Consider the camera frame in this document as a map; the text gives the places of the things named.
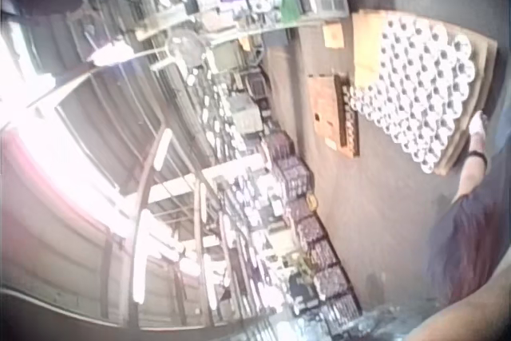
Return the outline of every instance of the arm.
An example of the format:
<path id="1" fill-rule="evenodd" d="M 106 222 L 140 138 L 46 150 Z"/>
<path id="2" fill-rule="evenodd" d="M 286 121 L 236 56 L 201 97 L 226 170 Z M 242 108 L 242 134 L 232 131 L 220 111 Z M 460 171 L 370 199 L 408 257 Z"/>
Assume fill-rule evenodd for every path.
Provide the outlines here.
<path id="1" fill-rule="evenodd" d="M 511 248 L 481 289 L 440 311 L 406 341 L 495 340 L 511 322 Z"/>
<path id="2" fill-rule="evenodd" d="M 485 153 L 486 150 L 486 134 L 485 134 L 485 119 L 482 111 L 476 112 L 470 121 L 470 143 L 469 153 L 478 151 Z M 477 185 L 479 185 L 485 176 L 486 168 L 484 161 L 479 157 L 468 157 L 463 164 L 460 174 L 460 184 L 458 191 L 454 197 L 454 201 L 458 197 L 468 195 L 472 192 Z"/>

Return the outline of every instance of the black wristband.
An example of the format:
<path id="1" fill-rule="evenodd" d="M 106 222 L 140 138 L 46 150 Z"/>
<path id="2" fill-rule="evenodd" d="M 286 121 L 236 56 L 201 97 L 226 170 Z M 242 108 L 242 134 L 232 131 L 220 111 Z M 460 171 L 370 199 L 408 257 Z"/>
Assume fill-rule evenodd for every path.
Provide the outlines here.
<path id="1" fill-rule="evenodd" d="M 488 159 L 486 158 L 486 155 L 483 152 L 470 151 L 469 154 L 466 156 L 467 158 L 471 156 L 479 157 L 481 160 L 485 162 L 485 168 L 488 168 Z"/>

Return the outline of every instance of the gray floor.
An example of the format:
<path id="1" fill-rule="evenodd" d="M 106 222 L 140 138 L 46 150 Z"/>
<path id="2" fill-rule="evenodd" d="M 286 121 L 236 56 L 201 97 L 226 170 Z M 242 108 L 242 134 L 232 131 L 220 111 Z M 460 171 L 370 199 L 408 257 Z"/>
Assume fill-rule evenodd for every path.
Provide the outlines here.
<path id="1" fill-rule="evenodd" d="M 476 30 L 499 42 L 488 110 L 501 94 L 509 51 L 509 0 L 350 0 L 360 8 L 398 9 Z M 324 48 L 316 28 L 292 31 L 287 47 L 266 57 L 273 108 L 315 174 L 319 215 L 345 264 L 362 305 L 410 303 L 430 298 L 422 276 L 426 238 L 438 212 L 454 194 L 459 169 L 425 175 L 380 129 L 360 121 L 361 157 L 329 149 L 313 130 L 307 75 L 353 75 L 352 27 L 343 21 L 346 47 Z"/>

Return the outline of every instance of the wooden pallet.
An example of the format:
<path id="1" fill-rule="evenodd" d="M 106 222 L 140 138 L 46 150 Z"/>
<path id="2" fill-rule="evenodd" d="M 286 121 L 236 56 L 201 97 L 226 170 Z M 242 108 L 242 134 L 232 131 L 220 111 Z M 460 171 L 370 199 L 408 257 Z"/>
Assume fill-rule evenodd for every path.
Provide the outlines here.
<path id="1" fill-rule="evenodd" d="M 391 15 L 420 18 L 417 15 L 386 10 L 362 10 L 357 14 L 353 14 L 355 87 L 357 88 L 364 89 L 368 84 L 374 83 L 378 79 L 382 29 L 385 20 Z M 463 114 L 456 120 L 456 130 L 434 169 L 436 174 L 444 176 L 460 156 L 469 137 L 470 118 L 477 110 L 482 109 L 486 103 L 493 79 L 497 42 L 460 26 L 429 18 L 423 19 L 432 25 L 441 23 L 447 29 L 449 36 L 466 35 L 473 47 L 472 60 L 476 66 L 476 78 L 470 85 L 471 91 L 469 98 L 465 101 Z"/>
<path id="2" fill-rule="evenodd" d="M 349 104 L 349 79 L 309 76 L 308 89 L 316 134 L 333 150 L 348 157 L 359 156 L 358 114 Z"/>

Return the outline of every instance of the person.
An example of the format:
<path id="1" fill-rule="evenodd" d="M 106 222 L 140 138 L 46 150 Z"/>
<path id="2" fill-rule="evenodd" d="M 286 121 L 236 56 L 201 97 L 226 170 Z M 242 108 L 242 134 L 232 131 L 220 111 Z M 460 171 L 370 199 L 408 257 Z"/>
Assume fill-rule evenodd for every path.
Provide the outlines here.
<path id="1" fill-rule="evenodd" d="M 509 248 L 510 111 L 501 118 L 508 124 L 497 130 L 497 137 L 507 140 L 487 174 L 485 116 L 482 111 L 474 114 L 454 202 L 430 233 L 427 277 L 442 304 L 456 303 L 482 287 Z"/>
<path id="2" fill-rule="evenodd" d="M 405 341 L 511 340 L 511 248 L 487 284 L 414 329 Z"/>
<path id="3" fill-rule="evenodd" d="M 511 89 L 487 174 L 482 111 L 469 133 L 458 192 L 430 234 L 428 276 L 446 307 L 406 341 L 511 340 Z"/>

